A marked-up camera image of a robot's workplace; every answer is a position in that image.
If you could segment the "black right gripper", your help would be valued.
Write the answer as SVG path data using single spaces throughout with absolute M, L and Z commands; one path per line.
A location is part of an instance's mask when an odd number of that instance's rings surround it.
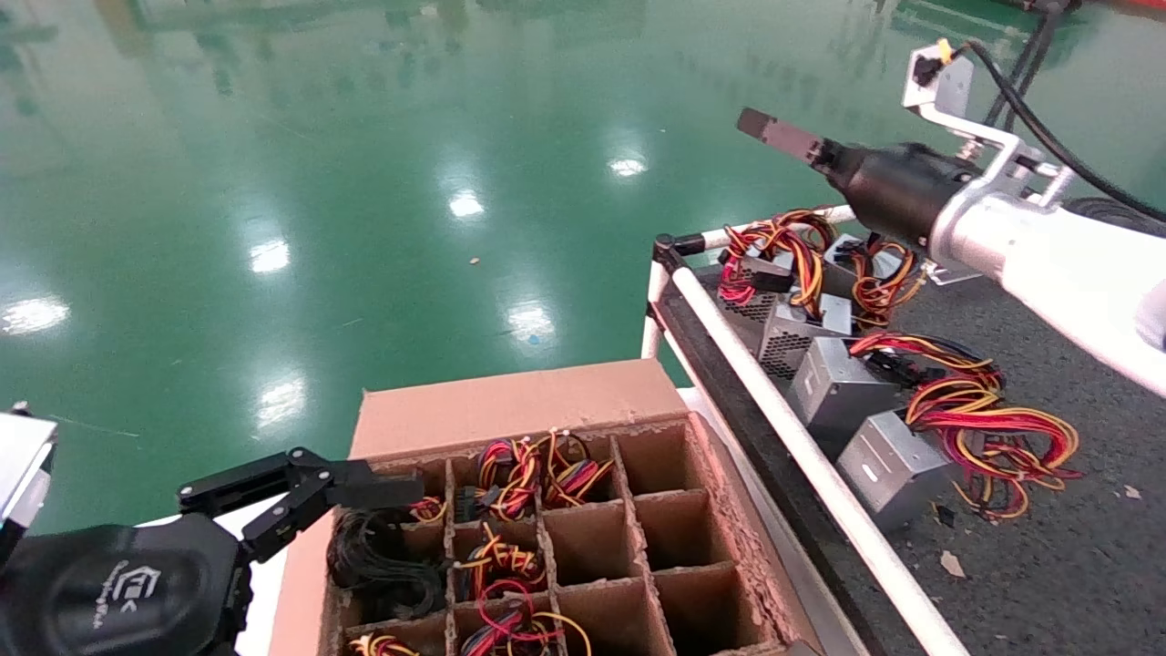
M 742 108 L 736 126 L 771 149 L 815 163 L 864 227 L 911 248 L 929 244 L 946 204 L 979 176 L 978 165 L 920 142 L 866 147 L 822 141 L 756 108 Z

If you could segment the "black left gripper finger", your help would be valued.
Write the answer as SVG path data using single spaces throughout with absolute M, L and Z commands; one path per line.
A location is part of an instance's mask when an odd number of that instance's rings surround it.
M 180 514 L 217 519 L 271 499 L 243 528 L 243 552 L 266 563 L 333 507 L 402 509 L 424 498 L 417 474 L 378 477 L 365 460 L 328 460 L 307 447 L 260 458 L 180 487 Z

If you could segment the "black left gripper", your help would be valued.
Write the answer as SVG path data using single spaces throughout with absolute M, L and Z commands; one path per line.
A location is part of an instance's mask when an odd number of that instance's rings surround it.
M 24 538 L 3 565 L 1 651 L 232 655 L 250 604 L 250 560 L 211 519 Z

